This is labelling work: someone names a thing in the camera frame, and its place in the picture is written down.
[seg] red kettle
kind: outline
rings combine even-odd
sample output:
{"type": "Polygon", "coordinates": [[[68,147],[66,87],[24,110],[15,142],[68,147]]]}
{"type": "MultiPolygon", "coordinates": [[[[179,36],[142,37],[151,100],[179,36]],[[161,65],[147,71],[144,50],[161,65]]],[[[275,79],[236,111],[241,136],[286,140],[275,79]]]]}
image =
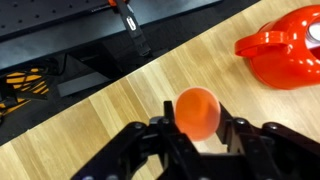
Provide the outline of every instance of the red kettle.
{"type": "Polygon", "coordinates": [[[320,5],[306,6],[235,43],[265,84],[294,89],[320,84],[320,5]]]}

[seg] dark floor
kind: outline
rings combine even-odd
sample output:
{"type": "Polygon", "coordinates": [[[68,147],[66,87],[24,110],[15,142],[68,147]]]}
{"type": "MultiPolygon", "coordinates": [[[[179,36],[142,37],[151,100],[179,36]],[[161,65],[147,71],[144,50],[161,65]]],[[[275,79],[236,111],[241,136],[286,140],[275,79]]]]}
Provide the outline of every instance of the dark floor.
{"type": "MultiPolygon", "coordinates": [[[[218,5],[174,17],[163,22],[157,22],[142,27],[142,29],[151,49],[159,52],[156,55],[159,56],[258,1],[224,0],[224,2],[218,5]]],[[[134,54],[135,47],[132,45],[126,32],[105,40],[104,44],[108,47],[111,54],[116,59],[119,59],[119,63],[125,68],[126,72],[133,71],[152,60],[141,60],[134,58],[134,56],[130,57],[130,54],[134,54]]],[[[48,101],[32,101],[5,117],[0,127],[0,145],[110,84],[110,82],[104,83],[79,93],[60,97],[57,84],[90,72],[93,72],[93,70],[69,57],[65,73],[60,77],[51,78],[53,83],[50,85],[48,101]]]]}

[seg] black metal frame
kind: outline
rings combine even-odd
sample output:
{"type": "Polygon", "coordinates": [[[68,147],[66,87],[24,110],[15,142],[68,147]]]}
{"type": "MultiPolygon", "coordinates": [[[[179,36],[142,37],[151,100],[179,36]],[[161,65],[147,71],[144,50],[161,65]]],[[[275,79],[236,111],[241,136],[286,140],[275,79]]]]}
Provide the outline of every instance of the black metal frame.
{"type": "MultiPolygon", "coordinates": [[[[91,3],[96,1],[97,0],[90,0],[90,7],[94,7],[91,3]]],[[[130,2],[130,6],[135,10],[135,17],[140,25],[164,20],[181,13],[217,4],[221,1],[190,0],[186,3],[185,0],[174,0],[167,3],[165,0],[153,0],[152,3],[150,2],[149,0],[133,0],[130,2]]],[[[106,10],[100,13],[93,13],[90,16],[75,18],[72,21],[56,24],[50,28],[45,28],[31,34],[10,38],[1,42],[0,71],[31,60],[54,57],[58,54],[69,53],[74,49],[101,42],[101,40],[125,30],[125,27],[119,23],[120,21],[121,18],[118,14],[115,14],[111,10],[106,10]]]]}
{"type": "Polygon", "coordinates": [[[0,7],[0,42],[110,8],[106,0],[15,0],[0,7]]]}
{"type": "MultiPolygon", "coordinates": [[[[115,0],[115,3],[116,6],[113,7],[113,9],[120,13],[122,22],[126,27],[139,56],[145,57],[146,59],[151,57],[152,55],[149,54],[151,48],[133,14],[133,10],[123,0],[115,0]]],[[[72,51],[69,54],[95,71],[103,74],[106,78],[101,77],[99,73],[91,73],[65,82],[59,85],[59,93],[61,96],[70,95],[106,81],[120,78],[124,75],[123,70],[117,65],[116,60],[103,43],[96,43],[72,51]],[[88,84],[86,81],[88,77],[98,79],[98,81],[88,84]]]]}
{"type": "Polygon", "coordinates": [[[217,135],[227,154],[200,154],[174,123],[172,103],[149,126],[131,122],[72,179],[131,179],[157,154],[158,179],[320,179],[320,145],[278,123],[261,129],[233,118],[222,106],[217,135]]]}

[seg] wooden table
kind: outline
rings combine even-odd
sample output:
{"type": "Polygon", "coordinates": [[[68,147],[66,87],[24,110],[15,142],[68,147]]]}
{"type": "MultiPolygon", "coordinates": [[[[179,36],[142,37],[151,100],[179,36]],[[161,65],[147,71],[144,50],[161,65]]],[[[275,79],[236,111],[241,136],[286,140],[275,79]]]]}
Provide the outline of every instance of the wooden table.
{"type": "MultiPolygon", "coordinates": [[[[0,148],[1,179],[68,179],[128,122],[162,115],[162,102],[190,86],[212,90],[234,116],[260,127],[276,121],[320,142],[320,86],[271,89],[233,53],[264,23],[318,0],[262,0],[0,148]]],[[[224,152],[214,135],[195,143],[224,152]]],[[[161,172],[151,158],[136,179],[161,172]]]]}

